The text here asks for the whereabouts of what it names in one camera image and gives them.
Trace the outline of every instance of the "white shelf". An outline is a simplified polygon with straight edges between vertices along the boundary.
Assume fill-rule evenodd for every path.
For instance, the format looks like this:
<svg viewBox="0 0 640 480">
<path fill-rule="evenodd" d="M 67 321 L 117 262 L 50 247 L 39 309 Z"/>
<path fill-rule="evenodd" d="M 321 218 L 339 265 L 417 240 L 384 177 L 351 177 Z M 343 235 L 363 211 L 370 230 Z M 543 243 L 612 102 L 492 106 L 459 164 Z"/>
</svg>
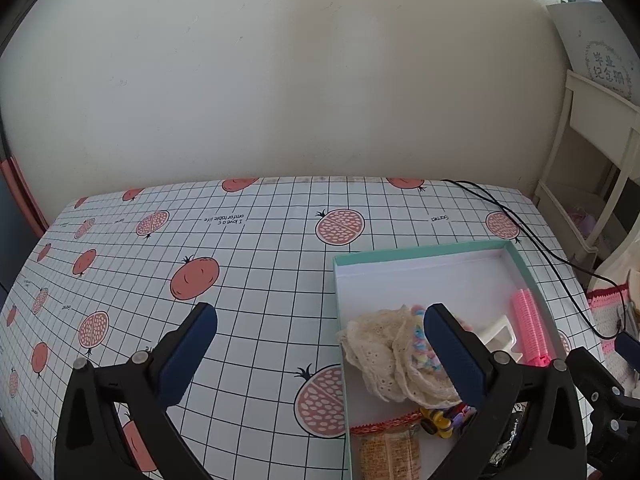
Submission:
<svg viewBox="0 0 640 480">
<path fill-rule="evenodd" d="M 568 124 L 620 169 L 607 202 L 593 193 L 548 181 Z M 606 269 L 611 260 L 619 257 L 639 234 L 640 222 L 636 222 L 632 231 L 627 233 L 613 215 L 627 179 L 640 179 L 639 132 L 640 107 L 571 70 L 567 71 L 558 130 L 536 188 L 536 197 L 538 209 L 558 238 L 562 250 L 569 259 L 587 270 L 593 269 L 596 256 L 605 260 L 601 267 Z M 564 209 L 575 205 L 580 205 L 598 219 L 587 239 L 582 237 Z M 601 235 L 615 247 L 604 243 Z M 578 279 L 585 286 L 590 282 L 590 277 L 584 273 L 578 273 Z"/>
<path fill-rule="evenodd" d="M 573 91 L 569 124 L 620 169 L 629 132 L 640 132 L 640 107 L 590 79 L 567 71 L 566 87 Z M 640 177 L 640 164 L 629 178 Z"/>
</svg>

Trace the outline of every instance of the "pomegranate print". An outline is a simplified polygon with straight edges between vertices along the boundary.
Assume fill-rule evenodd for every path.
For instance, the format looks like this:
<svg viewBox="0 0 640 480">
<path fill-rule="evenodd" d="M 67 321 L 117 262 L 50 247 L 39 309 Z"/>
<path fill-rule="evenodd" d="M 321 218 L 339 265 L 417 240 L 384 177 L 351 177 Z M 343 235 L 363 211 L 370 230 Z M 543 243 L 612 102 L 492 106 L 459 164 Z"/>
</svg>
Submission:
<svg viewBox="0 0 640 480">
<path fill-rule="evenodd" d="M 87 355 L 91 355 L 91 348 L 97 347 L 103 342 L 109 329 L 109 315 L 98 310 L 94 312 L 80 324 L 78 328 L 78 341 L 82 348 L 87 348 Z"/>
<path fill-rule="evenodd" d="M 316 235 L 325 244 L 346 245 L 364 231 L 364 218 L 353 209 L 334 209 L 329 213 L 316 213 L 321 221 L 316 225 Z"/>
<path fill-rule="evenodd" d="M 78 201 L 76 202 L 76 205 L 74 206 L 74 209 L 78 209 L 87 198 L 89 197 L 83 196 L 82 198 L 79 198 Z"/>
<path fill-rule="evenodd" d="M 257 178 L 228 178 L 222 183 L 222 189 L 227 193 L 235 193 L 241 191 L 245 187 L 249 187 L 253 184 Z"/>
<path fill-rule="evenodd" d="M 44 370 L 47 365 L 47 358 L 49 357 L 49 347 L 44 342 L 38 343 L 31 354 L 31 368 L 40 376 L 40 372 Z"/>
<path fill-rule="evenodd" d="M 78 238 L 82 238 L 86 234 L 86 232 L 91 229 L 91 227 L 93 227 L 94 224 L 95 218 L 89 218 L 88 220 L 82 222 L 82 225 L 78 228 L 76 234 L 74 234 L 74 238 L 76 240 L 78 240 Z"/>
<path fill-rule="evenodd" d="M 149 455 L 148 450 L 146 450 L 145 443 L 140 437 L 136 423 L 133 422 L 133 420 L 130 420 L 122 427 L 122 431 L 124 432 L 124 436 L 127 438 L 127 444 L 129 444 L 129 449 L 131 450 L 133 458 L 136 460 L 140 471 L 143 473 L 149 473 L 158 469 L 154 460 L 151 458 L 151 455 Z"/>
<path fill-rule="evenodd" d="M 96 257 L 95 249 L 89 249 L 87 252 L 80 254 L 78 259 L 74 263 L 73 269 L 71 272 L 76 276 L 80 274 L 82 276 L 84 272 L 91 266 Z"/>
<path fill-rule="evenodd" d="M 125 191 L 124 195 L 122 196 L 122 201 L 123 202 L 127 202 L 129 200 L 133 200 L 135 197 L 137 197 L 144 190 L 145 190 L 145 188 L 143 188 L 143 187 L 137 187 L 135 189 L 129 189 L 128 191 Z"/>
<path fill-rule="evenodd" d="M 498 238 L 502 238 L 503 240 L 513 240 L 515 238 L 516 243 L 518 242 L 520 228 L 502 211 L 489 213 L 486 216 L 484 223 L 488 227 L 489 231 Z"/>
<path fill-rule="evenodd" d="M 422 187 L 422 184 L 424 184 L 423 178 L 388 178 L 387 181 L 399 189 L 418 189 L 424 191 Z"/>
<path fill-rule="evenodd" d="M 321 438 L 344 435 L 344 399 L 342 396 L 342 368 L 329 365 L 309 373 L 311 365 L 298 368 L 306 382 L 299 389 L 294 402 L 294 414 L 300 427 Z"/>
<path fill-rule="evenodd" d="M 136 234 L 138 236 L 144 236 L 150 238 L 151 233 L 161 228 L 169 219 L 168 211 L 156 211 L 155 213 L 143 218 L 138 222 L 136 227 Z"/>
<path fill-rule="evenodd" d="M 33 301 L 33 306 L 31 307 L 31 311 L 34 314 L 39 313 L 39 311 L 42 310 L 42 307 L 44 306 L 44 302 L 47 301 L 48 297 L 49 297 L 49 289 L 41 288 L 38 295 L 36 296 L 36 299 Z"/>
<path fill-rule="evenodd" d="M 16 372 L 14 368 L 11 368 L 11 374 L 9 375 L 9 396 L 12 399 L 18 394 L 18 386 L 20 386 L 18 372 Z"/>
<path fill-rule="evenodd" d="M 20 452 L 27 461 L 27 464 L 33 465 L 33 447 L 26 435 L 20 436 Z"/>
<path fill-rule="evenodd" d="M 213 258 L 185 258 L 184 265 L 171 278 L 169 289 L 176 300 L 192 300 L 213 285 L 219 275 L 220 266 Z"/>
<path fill-rule="evenodd" d="M 45 256 L 47 256 L 47 253 L 49 253 L 49 249 L 51 248 L 51 244 L 47 244 L 45 245 L 42 250 L 38 253 L 38 257 L 36 258 L 37 262 L 40 262 L 44 259 Z"/>
<path fill-rule="evenodd" d="M 11 307 L 11 310 L 9 311 L 9 314 L 7 314 L 7 316 L 6 316 L 6 325 L 7 326 L 11 326 L 11 323 L 14 322 L 16 314 L 18 314 L 18 307 L 16 307 L 14 305 L 14 306 Z"/>
<path fill-rule="evenodd" d="M 562 330 L 558 330 L 558 335 L 560 336 L 560 341 L 562 341 L 562 348 L 568 354 L 571 351 L 571 343 L 569 342 L 569 338 Z"/>
</svg>

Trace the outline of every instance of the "beige lace cloth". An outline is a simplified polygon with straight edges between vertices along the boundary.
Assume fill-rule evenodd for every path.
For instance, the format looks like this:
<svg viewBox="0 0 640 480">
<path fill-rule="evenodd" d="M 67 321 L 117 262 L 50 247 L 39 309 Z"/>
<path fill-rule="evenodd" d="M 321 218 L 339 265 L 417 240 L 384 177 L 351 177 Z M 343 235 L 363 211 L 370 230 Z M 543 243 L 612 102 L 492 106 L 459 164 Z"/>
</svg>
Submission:
<svg viewBox="0 0 640 480">
<path fill-rule="evenodd" d="M 415 321 L 406 306 L 362 314 L 338 332 L 350 364 L 362 371 L 367 390 L 382 400 L 412 400 L 425 408 L 448 408 L 460 397 L 443 368 L 414 359 Z"/>
</svg>

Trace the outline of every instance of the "white wall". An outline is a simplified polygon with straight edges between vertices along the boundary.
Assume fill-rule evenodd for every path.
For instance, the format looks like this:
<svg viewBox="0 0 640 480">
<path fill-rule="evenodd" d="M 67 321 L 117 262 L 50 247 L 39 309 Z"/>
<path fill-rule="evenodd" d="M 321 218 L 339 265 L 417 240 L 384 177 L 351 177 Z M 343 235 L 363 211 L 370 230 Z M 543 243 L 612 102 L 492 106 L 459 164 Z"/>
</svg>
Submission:
<svg viewBox="0 0 640 480">
<path fill-rule="evenodd" d="M 0 60 L 45 215 L 226 176 L 531 190 L 559 113 L 558 0 L 40 0 Z"/>
</svg>

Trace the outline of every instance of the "snack package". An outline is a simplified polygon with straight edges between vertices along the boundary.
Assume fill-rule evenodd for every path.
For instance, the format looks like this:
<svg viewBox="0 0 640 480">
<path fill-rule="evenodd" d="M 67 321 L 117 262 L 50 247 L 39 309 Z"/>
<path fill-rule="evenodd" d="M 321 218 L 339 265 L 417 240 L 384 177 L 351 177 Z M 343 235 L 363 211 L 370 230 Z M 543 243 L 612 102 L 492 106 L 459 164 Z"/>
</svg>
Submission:
<svg viewBox="0 0 640 480">
<path fill-rule="evenodd" d="M 353 428 L 360 437 L 362 480 L 419 480 L 420 445 L 417 431 L 420 413 L 381 424 Z"/>
</svg>

